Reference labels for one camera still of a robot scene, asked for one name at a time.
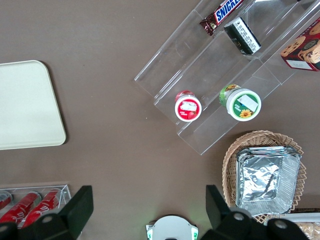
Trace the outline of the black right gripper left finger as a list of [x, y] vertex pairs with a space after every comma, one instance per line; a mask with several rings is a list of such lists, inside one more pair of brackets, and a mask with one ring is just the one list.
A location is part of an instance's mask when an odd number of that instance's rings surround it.
[[41, 216], [31, 225], [0, 224], [2, 240], [76, 240], [94, 211], [93, 189], [83, 185], [58, 212]]

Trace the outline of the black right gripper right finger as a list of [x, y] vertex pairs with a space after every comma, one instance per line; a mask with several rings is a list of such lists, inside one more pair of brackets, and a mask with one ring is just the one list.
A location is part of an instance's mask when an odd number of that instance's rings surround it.
[[293, 222], [273, 218], [267, 225], [247, 214], [230, 210], [215, 185], [207, 185], [205, 207], [211, 224], [202, 240], [307, 240], [308, 237]]

